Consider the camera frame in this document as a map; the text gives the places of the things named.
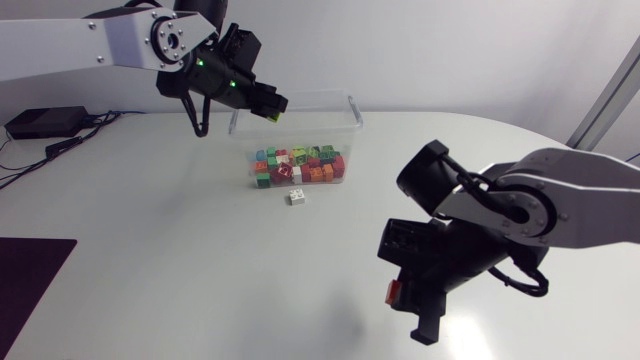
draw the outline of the black cable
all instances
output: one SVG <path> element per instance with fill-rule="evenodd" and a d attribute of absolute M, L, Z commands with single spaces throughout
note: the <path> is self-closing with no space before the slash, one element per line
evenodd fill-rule
<path fill-rule="evenodd" d="M 479 202 L 480 205 L 493 212 L 505 216 L 511 221 L 522 223 L 522 219 L 520 218 L 520 214 L 518 212 L 513 211 L 513 209 L 511 209 L 511 207 L 509 207 L 507 204 L 499 202 L 498 200 L 490 196 L 486 191 L 483 191 L 480 188 L 480 183 L 476 181 L 467 170 L 460 166 L 460 164 L 449 157 L 449 155 L 442 155 L 442 160 L 458 174 L 456 179 L 458 180 L 460 185 L 462 185 L 462 187 L 464 187 L 469 195 L 471 195 L 477 202 Z"/>
<path fill-rule="evenodd" d="M 131 0 L 129 2 L 127 2 L 126 4 L 124 4 L 124 7 L 136 7 L 140 4 L 149 4 L 149 5 L 153 5 L 155 7 L 162 7 L 162 5 L 160 5 L 160 3 L 158 3 L 155 0 Z"/>
<path fill-rule="evenodd" d="M 0 167 L 2 167 L 3 169 L 6 169 L 6 170 L 16 170 L 16 171 L 17 170 L 22 170 L 19 173 L 7 175 L 7 176 L 4 176 L 4 177 L 0 178 L 0 181 L 6 180 L 6 179 L 10 179 L 10 180 L 6 181 L 5 183 L 0 184 L 0 190 L 2 190 L 5 187 L 9 186 L 10 184 L 15 182 L 19 178 L 21 178 L 21 177 L 23 177 L 23 176 L 25 176 L 25 175 L 33 172 L 33 171 L 36 171 L 36 170 L 40 169 L 44 165 L 46 165 L 49 162 L 53 161 L 58 156 L 66 153 L 67 151 L 69 151 L 69 150 L 75 148 L 76 146 L 82 144 L 84 141 L 94 137 L 100 131 L 100 129 L 102 129 L 103 127 L 105 127 L 105 126 L 107 126 L 109 124 L 112 124 L 120 116 L 122 116 L 124 114 L 132 114 L 132 113 L 133 114 L 144 114 L 143 112 L 140 112 L 140 111 L 109 111 L 109 112 L 104 113 L 104 114 L 89 116 L 89 117 L 86 118 L 86 120 L 87 121 L 91 121 L 95 125 L 95 128 L 91 132 L 89 132 L 87 135 L 79 137 L 78 141 L 73 143 L 72 145 L 70 145 L 70 146 L 68 146 L 66 148 L 60 149 L 57 153 L 52 154 L 51 156 L 48 155 L 45 159 L 42 159 L 42 160 L 40 160 L 38 162 L 35 162 L 35 163 L 31 164 L 31 165 L 25 165 L 25 166 L 19 167 L 19 168 L 9 168 L 9 167 L 5 167 L 5 166 L 0 165 Z"/>
<path fill-rule="evenodd" d="M 198 125 L 198 114 L 196 113 L 196 108 L 193 105 L 193 100 L 191 100 L 191 95 L 186 93 L 180 98 L 180 100 L 182 101 L 182 105 L 184 105 L 184 109 L 189 116 L 189 120 L 191 120 L 191 126 L 193 126 L 193 131 L 196 133 L 196 136 L 207 136 L 207 133 L 209 132 L 209 109 L 211 107 L 211 98 L 204 98 L 204 103 L 202 104 L 202 123 L 200 125 Z"/>
<path fill-rule="evenodd" d="M 4 146 L 7 145 L 7 143 L 9 142 L 11 142 L 11 138 L 7 139 L 7 141 L 2 143 L 2 145 L 0 146 L 0 151 L 2 151 L 2 149 L 4 149 Z"/>
<path fill-rule="evenodd" d="M 629 162 L 629 161 L 637 158 L 638 156 L 640 156 L 640 153 L 637 153 L 637 154 L 633 155 L 632 157 L 628 158 L 625 162 Z"/>
<path fill-rule="evenodd" d="M 512 278 L 505 275 L 502 271 L 498 270 L 495 266 L 490 268 L 489 274 L 495 276 L 497 279 L 502 281 L 505 286 L 511 286 L 512 288 L 523 292 L 527 295 L 533 297 L 542 297 L 545 296 L 549 292 L 549 280 L 544 277 L 544 275 L 538 271 L 537 269 L 531 270 L 528 272 L 524 272 L 528 277 L 535 280 L 538 285 L 529 285 L 525 283 L 521 283 L 520 281 L 513 280 Z"/>

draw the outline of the black power adapter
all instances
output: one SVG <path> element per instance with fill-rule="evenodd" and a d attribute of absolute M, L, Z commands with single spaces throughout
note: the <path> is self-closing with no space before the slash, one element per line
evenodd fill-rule
<path fill-rule="evenodd" d="M 5 128 L 14 139 L 72 137 L 82 129 L 87 116 L 84 106 L 29 109 L 23 111 Z"/>

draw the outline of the colored block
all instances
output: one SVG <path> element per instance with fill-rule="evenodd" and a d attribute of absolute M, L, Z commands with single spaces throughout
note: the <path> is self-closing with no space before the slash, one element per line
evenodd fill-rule
<path fill-rule="evenodd" d="M 253 171 L 255 171 L 256 174 L 265 174 L 269 172 L 267 162 L 266 161 L 256 162 L 253 166 Z"/>
<path fill-rule="evenodd" d="M 264 153 L 264 150 L 260 150 L 256 153 L 256 161 L 265 161 L 267 160 L 267 154 Z"/>
<path fill-rule="evenodd" d="M 271 176 L 269 176 L 269 174 L 258 174 L 256 175 L 256 183 L 258 184 L 258 187 L 263 189 L 263 188 L 268 188 L 271 186 Z"/>
<path fill-rule="evenodd" d="M 320 153 L 320 164 L 324 165 L 324 164 L 331 164 L 333 162 L 333 157 L 331 157 L 331 152 L 329 151 L 322 151 Z"/>
<path fill-rule="evenodd" d="M 302 184 L 302 170 L 300 169 L 300 166 L 293 167 L 292 175 L 294 184 Z"/>
<path fill-rule="evenodd" d="M 331 164 L 325 164 L 322 167 L 322 174 L 324 175 L 325 182 L 333 181 L 333 167 L 331 167 Z"/>
<path fill-rule="evenodd" d="M 307 152 L 304 150 L 293 151 L 294 162 L 296 165 L 303 165 L 307 163 Z"/>
<path fill-rule="evenodd" d="M 309 157 L 318 157 L 320 155 L 320 149 L 317 146 L 310 147 L 307 149 L 307 156 Z"/>
<path fill-rule="evenodd" d="M 278 171 L 278 175 L 285 179 L 289 179 L 291 175 L 293 175 L 293 167 L 287 163 L 279 164 L 276 170 Z"/>
<path fill-rule="evenodd" d="M 276 161 L 275 156 L 267 157 L 267 167 L 269 170 L 275 169 L 278 166 L 278 162 Z"/>
<path fill-rule="evenodd" d="M 320 167 L 320 159 L 308 157 L 307 164 L 309 164 L 309 167 L 312 167 L 312 168 Z"/>
<path fill-rule="evenodd" d="M 311 182 L 311 168 L 309 164 L 300 166 L 300 171 L 302 172 L 302 182 Z"/>
<path fill-rule="evenodd" d="M 271 182 L 273 182 L 274 184 L 280 184 L 282 181 L 284 181 L 284 178 L 282 178 L 280 174 L 278 174 L 278 168 L 269 171 L 269 174 L 271 175 Z"/>
<path fill-rule="evenodd" d="M 304 193 L 302 189 L 289 190 L 289 199 L 291 200 L 291 206 L 304 204 Z"/>
<path fill-rule="evenodd" d="M 311 182 L 321 182 L 323 180 L 322 168 L 311 168 Z"/>
<path fill-rule="evenodd" d="M 289 156 L 288 156 L 288 155 L 279 155 L 279 156 L 276 156 L 276 162 L 277 162 L 278 164 L 280 164 L 280 163 L 285 163 L 285 164 L 287 164 L 287 163 L 289 163 Z"/>
<path fill-rule="evenodd" d="M 342 156 L 340 155 L 336 156 L 335 161 L 331 165 L 333 166 L 333 177 L 341 178 L 344 176 L 345 167 L 344 167 L 344 159 L 342 158 Z"/>

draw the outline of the white table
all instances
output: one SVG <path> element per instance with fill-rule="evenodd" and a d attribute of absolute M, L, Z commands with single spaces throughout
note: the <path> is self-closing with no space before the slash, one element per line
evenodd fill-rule
<path fill-rule="evenodd" d="M 418 318 L 384 304 L 399 269 L 376 257 L 389 217 L 428 220 L 395 185 L 402 167 L 434 138 L 476 171 L 560 145 L 465 115 L 363 117 L 346 181 L 305 186 L 302 206 L 249 185 L 227 114 L 204 139 L 183 114 L 123 118 L 0 191 L 2 236 L 78 239 L 8 358 L 640 358 L 630 244 L 553 249 L 542 299 L 483 274 L 449 295 L 438 344 L 411 340 Z"/>

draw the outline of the plastic storage bin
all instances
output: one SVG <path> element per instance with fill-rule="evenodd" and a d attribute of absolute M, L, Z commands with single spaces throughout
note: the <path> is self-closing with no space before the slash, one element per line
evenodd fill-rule
<path fill-rule="evenodd" d="M 363 121 L 345 90 L 283 92 L 287 111 L 277 123 L 235 110 L 229 135 L 245 154 L 258 188 L 338 184 L 349 169 Z"/>

